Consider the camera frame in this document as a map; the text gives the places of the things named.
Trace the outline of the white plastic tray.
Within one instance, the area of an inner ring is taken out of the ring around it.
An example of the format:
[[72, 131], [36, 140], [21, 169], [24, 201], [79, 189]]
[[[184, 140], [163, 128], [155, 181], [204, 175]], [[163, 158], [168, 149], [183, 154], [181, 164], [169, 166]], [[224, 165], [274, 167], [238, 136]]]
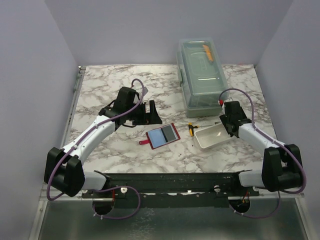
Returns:
[[210, 126], [201, 126], [194, 131], [195, 141], [198, 147], [205, 151], [218, 147], [232, 140], [222, 123]]

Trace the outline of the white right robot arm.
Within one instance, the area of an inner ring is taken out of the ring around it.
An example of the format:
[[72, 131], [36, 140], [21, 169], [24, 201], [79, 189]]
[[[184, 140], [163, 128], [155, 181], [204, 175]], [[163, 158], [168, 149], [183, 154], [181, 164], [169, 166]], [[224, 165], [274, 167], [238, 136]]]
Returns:
[[247, 142], [263, 157], [261, 170], [243, 171], [230, 183], [234, 195], [243, 195], [248, 187], [289, 194], [298, 194], [305, 189], [307, 179], [298, 146], [278, 142], [246, 117], [223, 114], [219, 118], [231, 137]]

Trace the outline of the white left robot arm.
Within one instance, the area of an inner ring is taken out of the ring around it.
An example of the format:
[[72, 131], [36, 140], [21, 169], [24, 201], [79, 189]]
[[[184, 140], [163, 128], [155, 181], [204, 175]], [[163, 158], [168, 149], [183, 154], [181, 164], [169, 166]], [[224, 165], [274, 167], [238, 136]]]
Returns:
[[121, 113], [115, 101], [102, 108], [93, 123], [75, 140], [61, 149], [52, 148], [47, 154], [44, 182], [69, 197], [81, 190], [92, 190], [99, 197], [110, 194], [109, 177], [92, 171], [85, 172], [83, 165], [93, 150], [120, 126], [131, 121], [133, 126], [160, 125], [155, 101], [149, 101], [149, 112], [145, 103], [131, 104], [128, 111]]

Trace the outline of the red leather card holder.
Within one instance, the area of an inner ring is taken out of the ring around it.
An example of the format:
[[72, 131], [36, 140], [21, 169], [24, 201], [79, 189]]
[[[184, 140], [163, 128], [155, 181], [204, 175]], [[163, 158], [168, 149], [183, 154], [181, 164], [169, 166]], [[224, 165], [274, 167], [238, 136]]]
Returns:
[[[165, 138], [164, 138], [164, 135], [163, 135], [163, 133], [161, 131], [161, 128], [163, 128], [165, 126], [168, 126], [168, 125], [172, 125], [172, 127], [173, 127], [173, 129], [175, 131], [176, 137], [177, 137], [177, 139], [172, 141], [172, 142], [166, 142]], [[174, 125], [174, 123], [170, 123], [170, 124], [167, 124], [167, 125], [152, 129], [150, 131], [147, 131], [145, 133], [145, 135], [146, 135], [147, 139], [139, 141], [139, 145], [150, 145], [152, 150], [160, 148], [160, 147], [168, 145], [168, 144], [171, 144], [171, 143], [174, 143], [174, 142], [176, 142], [176, 141], [181, 139], [181, 137], [180, 137], [180, 135], [179, 135], [179, 133], [177, 131], [177, 128]]]

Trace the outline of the dark grey credit card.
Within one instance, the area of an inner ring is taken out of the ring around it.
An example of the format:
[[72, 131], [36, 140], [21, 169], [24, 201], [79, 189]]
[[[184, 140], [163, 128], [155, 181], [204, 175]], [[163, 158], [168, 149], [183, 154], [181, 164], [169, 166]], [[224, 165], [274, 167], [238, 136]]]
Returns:
[[171, 124], [162, 127], [161, 132], [164, 136], [166, 143], [175, 141], [177, 139], [176, 133], [175, 133], [173, 126]]

